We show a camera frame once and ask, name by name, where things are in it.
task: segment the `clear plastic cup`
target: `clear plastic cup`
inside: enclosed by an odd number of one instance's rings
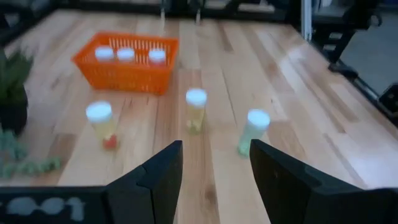
[[[248,120],[243,128],[242,136],[238,143],[238,152],[249,157],[250,142],[252,139],[260,139],[267,131],[271,119],[263,110],[251,109],[248,113]]]
[[[187,102],[187,128],[191,133],[199,133],[205,117],[207,93],[205,90],[194,88],[185,95]]]
[[[116,123],[112,116],[112,107],[107,101],[97,101],[88,105],[86,115],[95,133],[105,149],[116,149]]]

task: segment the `red object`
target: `red object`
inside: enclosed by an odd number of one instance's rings
[[[98,61],[95,49],[104,45],[113,48],[114,52],[125,47],[134,49],[134,61]],[[148,53],[151,49],[165,50],[164,66],[150,65]],[[145,91],[161,95],[169,87],[177,52],[178,39],[99,32],[72,58],[72,61],[93,88]]]
[[[104,139],[102,144],[105,149],[115,149],[118,146],[118,139],[114,134],[109,139]]]

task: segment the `plastic container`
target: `plastic container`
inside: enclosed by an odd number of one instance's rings
[[[166,65],[166,52],[163,49],[152,49],[148,53],[149,61],[152,66]]]
[[[123,48],[118,50],[117,55],[121,62],[133,62],[135,53],[131,48]]]
[[[267,131],[271,119],[263,110],[251,109],[248,113],[248,120],[243,129],[242,136],[238,144],[238,152],[249,157],[250,142],[252,139],[260,139]]]
[[[98,61],[94,51],[99,46],[134,49],[134,63],[119,60]],[[163,49],[164,66],[151,66],[149,51]],[[99,32],[73,58],[73,62],[97,90],[144,91],[164,94],[169,87],[178,52],[178,39],[146,37],[132,34]]]
[[[95,49],[95,57],[98,61],[108,61],[114,59],[113,49],[108,46],[100,46]]]
[[[205,90],[194,88],[185,95],[187,102],[187,128],[190,133],[199,133],[205,117],[207,93]]]
[[[88,105],[86,115],[105,149],[116,149],[118,138],[112,107],[107,101],[97,101]]]

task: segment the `white lid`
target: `white lid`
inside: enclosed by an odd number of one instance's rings
[[[166,60],[166,52],[163,49],[152,49],[149,51],[149,60],[153,62],[163,62]]]
[[[118,59],[132,60],[134,58],[134,50],[131,48],[123,48],[118,50]]]
[[[113,49],[108,46],[101,46],[95,49],[95,57],[100,60],[108,60],[114,57]]]
[[[187,91],[185,100],[190,105],[204,107],[207,101],[207,93],[205,90],[193,88]]]
[[[248,123],[257,129],[265,130],[268,128],[271,119],[269,115],[260,109],[251,109],[248,113]]]
[[[112,118],[112,107],[107,101],[97,101],[87,106],[86,116],[92,123],[109,121]]]

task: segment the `green liquid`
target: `green liquid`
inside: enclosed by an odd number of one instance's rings
[[[238,143],[238,152],[244,157],[250,156],[250,142],[252,139],[260,139],[265,130],[258,130],[255,127],[246,124],[243,129],[243,134]]]

